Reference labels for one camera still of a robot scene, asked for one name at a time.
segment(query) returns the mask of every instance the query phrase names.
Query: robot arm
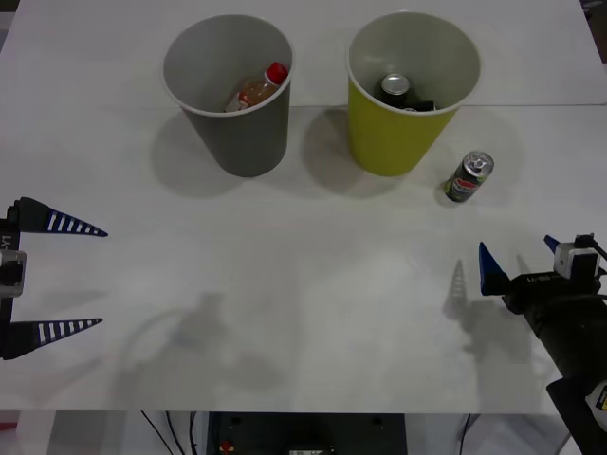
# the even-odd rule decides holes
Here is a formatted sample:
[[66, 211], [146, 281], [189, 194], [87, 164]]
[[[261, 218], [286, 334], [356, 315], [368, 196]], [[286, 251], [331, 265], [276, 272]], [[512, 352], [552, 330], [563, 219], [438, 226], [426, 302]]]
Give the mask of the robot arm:
[[555, 253], [554, 271], [513, 280], [480, 244], [481, 292], [502, 296], [525, 317], [563, 376], [546, 389], [579, 449], [607, 454], [607, 296], [598, 294], [606, 253], [592, 234], [569, 244], [544, 241]]
[[50, 343], [71, 337], [102, 319], [30, 320], [12, 322], [13, 300], [23, 293], [27, 255], [19, 250], [22, 232], [107, 237], [107, 233], [78, 218], [28, 197], [9, 207], [0, 219], [0, 356], [20, 357]]

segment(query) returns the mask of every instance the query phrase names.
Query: gray cup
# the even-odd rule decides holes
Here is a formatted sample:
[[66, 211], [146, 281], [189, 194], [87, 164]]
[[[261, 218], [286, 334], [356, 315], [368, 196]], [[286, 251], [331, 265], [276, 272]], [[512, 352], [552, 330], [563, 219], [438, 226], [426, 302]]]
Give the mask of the gray cup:
[[[279, 62], [289, 75], [278, 91], [244, 111], [224, 109], [243, 82]], [[214, 16], [189, 26], [169, 47], [162, 80], [215, 161], [227, 173], [271, 171], [286, 150], [293, 49], [269, 22], [245, 15]]]

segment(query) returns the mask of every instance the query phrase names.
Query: can lid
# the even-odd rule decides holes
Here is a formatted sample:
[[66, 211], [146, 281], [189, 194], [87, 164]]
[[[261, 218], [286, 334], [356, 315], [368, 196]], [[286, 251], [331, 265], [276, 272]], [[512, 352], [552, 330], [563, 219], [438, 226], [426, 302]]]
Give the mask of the can lid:
[[409, 80], [402, 74], [389, 74], [381, 81], [382, 90], [390, 95], [404, 95], [409, 87]]
[[475, 177], [486, 177], [493, 171], [495, 162], [493, 158], [485, 152], [470, 152], [464, 158], [466, 170]]
[[266, 77], [276, 85], [283, 83], [288, 76], [288, 69], [283, 64], [274, 62], [266, 71]]

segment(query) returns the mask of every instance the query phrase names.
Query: paper cup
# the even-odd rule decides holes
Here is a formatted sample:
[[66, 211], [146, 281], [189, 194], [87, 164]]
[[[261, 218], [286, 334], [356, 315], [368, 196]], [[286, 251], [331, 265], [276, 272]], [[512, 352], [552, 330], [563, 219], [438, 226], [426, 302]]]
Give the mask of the paper cup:
[[[278, 91], [249, 109], [225, 113], [249, 78], [272, 62], [289, 70]], [[253, 177], [280, 163], [286, 150], [293, 49], [271, 23], [223, 15], [186, 28], [171, 44], [162, 79], [213, 157], [227, 173]]]
[[[378, 175], [410, 171], [428, 151], [481, 76], [481, 58], [458, 27], [430, 14], [400, 11], [364, 26], [347, 53], [352, 155]], [[431, 112], [407, 112], [374, 98], [387, 74], [409, 79]]]

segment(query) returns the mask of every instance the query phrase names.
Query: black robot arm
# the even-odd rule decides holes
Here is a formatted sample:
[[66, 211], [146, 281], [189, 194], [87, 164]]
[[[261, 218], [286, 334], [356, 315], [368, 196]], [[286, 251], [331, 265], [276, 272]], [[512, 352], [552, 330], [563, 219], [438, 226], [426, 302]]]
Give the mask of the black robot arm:
[[598, 290], [605, 252], [592, 235], [571, 244], [548, 236], [544, 241], [555, 253], [555, 271], [513, 280], [480, 244], [481, 292], [502, 296], [510, 312], [524, 316], [563, 376], [547, 387], [562, 420], [584, 455], [604, 455], [607, 307]]

